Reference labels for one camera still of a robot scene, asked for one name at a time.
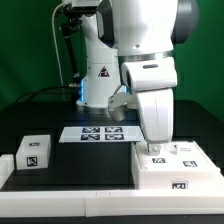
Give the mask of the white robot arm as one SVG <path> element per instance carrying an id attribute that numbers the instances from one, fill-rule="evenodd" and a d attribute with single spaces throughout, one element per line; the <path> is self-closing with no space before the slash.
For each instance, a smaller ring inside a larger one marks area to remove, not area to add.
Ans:
<path id="1" fill-rule="evenodd" d="M 138 110 L 142 147 L 158 155 L 173 135 L 177 73 L 173 46 L 198 20 L 197 0 L 62 0 L 78 16 L 87 40 L 87 77 L 78 107 L 120 121 Z"/>

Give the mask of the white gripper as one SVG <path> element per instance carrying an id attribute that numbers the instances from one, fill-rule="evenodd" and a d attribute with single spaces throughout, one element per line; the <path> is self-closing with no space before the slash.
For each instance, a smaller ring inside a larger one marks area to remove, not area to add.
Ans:
<path id="1" fill-rule="evenodd" d="M 161 145 L 173 136 L 173 91 L 171 88 L 137 92 L 139 121 L 150 156 L 158 156 Z M 177 145 L 172 144 L 172 154 L 177 155 Z"/>

